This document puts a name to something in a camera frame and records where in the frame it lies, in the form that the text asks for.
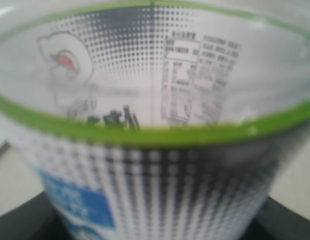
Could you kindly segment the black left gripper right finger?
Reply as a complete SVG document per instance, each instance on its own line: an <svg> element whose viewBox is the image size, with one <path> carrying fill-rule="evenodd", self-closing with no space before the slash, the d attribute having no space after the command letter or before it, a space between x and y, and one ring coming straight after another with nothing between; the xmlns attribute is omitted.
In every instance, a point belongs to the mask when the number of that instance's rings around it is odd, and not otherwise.
<svg viewBox="0 0 310 240"><path fill-rule="evenodd" d="M310 220L268 198L244 233L246 240L310 240Z"/></svg>

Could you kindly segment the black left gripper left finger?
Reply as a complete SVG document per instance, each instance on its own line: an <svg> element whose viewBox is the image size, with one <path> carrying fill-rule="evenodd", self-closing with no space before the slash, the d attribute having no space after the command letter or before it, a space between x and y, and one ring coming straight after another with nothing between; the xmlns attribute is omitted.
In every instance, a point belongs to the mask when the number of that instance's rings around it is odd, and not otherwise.
<svg viewBox="0 0 310 240"><path fill-rule="evenodd" d="M45 193L0 216L0 240L71 240Z"/></svg>

